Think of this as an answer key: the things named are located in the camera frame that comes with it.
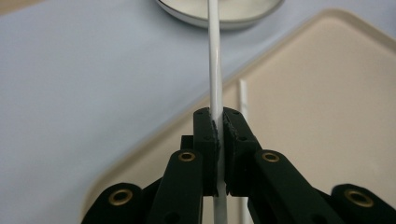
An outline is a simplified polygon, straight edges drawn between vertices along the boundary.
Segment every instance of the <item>brass insert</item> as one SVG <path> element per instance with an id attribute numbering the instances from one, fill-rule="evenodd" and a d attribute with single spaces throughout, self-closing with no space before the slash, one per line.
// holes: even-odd
<path id="1" fill-rule="evenodd" d="M 132 199 L 132 196 L 133 194 L 129 189 L 118 189 L 108 197 L 108 202 L 111 205 L 120 206 L 128 203 Z"/>
<path id="2" fill-rule="evenodd" d="M 350 200 L 351 202 L 353 202 L 358 206 L 373 207 L 374 205 L 373 200 L 369 196 L 355 189 L 346 189 L 344 195 L 347 197 L 348 200 Z"/>
<path id="3" fill-rule="evenodd" d="M 272 152 L 262 153 L 262 158 L 265 159 L 266 161 L 270 161 L 270 162 L 279 161 L 279 157 L 275 153 L 272 153 Z"/>
<path id="4" fill-rule="evenodd" d="M 178 159 L 180 161 L 193 161 L 195 159 L 195 155 L 192 152 L 182 152 L 178 154 Z"/>

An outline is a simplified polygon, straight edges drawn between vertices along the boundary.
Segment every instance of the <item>black mechanical arm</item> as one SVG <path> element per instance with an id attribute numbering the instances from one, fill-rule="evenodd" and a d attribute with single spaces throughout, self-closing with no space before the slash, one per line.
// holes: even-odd
<path id="1" fill-rule="evenodd" d="M 396 211 L 370 190 L 345 184 L 314 189 L 281 153 L 262 149 L 242 114 L 224 108 L 225 182 L 248 197 L 258 224 L 396 223 Z M 208 108 L 193 114 L 193 135 L 181 137 L 163 178 L 144 189 L 119 183 L 104 190 L 82 224 L 202 223 L 204 196 L 217 196 L 217 129 Z"/>

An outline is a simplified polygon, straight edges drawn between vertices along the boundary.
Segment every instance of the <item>gray surface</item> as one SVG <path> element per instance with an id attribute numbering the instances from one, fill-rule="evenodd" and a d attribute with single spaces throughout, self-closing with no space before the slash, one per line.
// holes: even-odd
<path id="1" fill-rule="evenodd" d="M 289 0 L 222 34 L 230 77 L 326 7 L 396 37 L 396 1 Z M 208 92 L 206 30 L 154 0 L 46 1 L 0 17 L 0 223 L 78 223 L 92 181 Z"/>

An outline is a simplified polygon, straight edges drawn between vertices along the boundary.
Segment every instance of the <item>white countertop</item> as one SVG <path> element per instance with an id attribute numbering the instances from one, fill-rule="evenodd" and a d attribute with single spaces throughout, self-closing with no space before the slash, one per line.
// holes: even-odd
<path id="1" fill-rule="evenodd" d="M 223 75 L 328 7 L 396 37 L 394 0 L 289 0 L 222 33 Z M 79 223 L 92 181 L 208 90 L 206 30 L 154 0 L 49 0 L 1 16 L 0 223 Z"/>

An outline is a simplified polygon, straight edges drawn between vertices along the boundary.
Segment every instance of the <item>beige tray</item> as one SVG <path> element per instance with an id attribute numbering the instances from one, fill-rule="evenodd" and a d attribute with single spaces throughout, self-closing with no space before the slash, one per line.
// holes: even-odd
<path id="1" fill-rule="evenodd" d="M 394 39 L 348 12 L 326 10 L 228 81 L 224 97 L 247 112 L 262 146 L 285 154 L 314 187 L 329 193 L 352 183 L 396 207 Z M 192 111 L 207 102 L 103 174 L 82 214 L 112 184 L 145 187 L 162 176 L 180 136 L 192 133 Z M 211 209 L 206 199 L 203 223 L 212 223 Z M 231 199 L 229 223 L 241 223 L 240 211 Z"/>

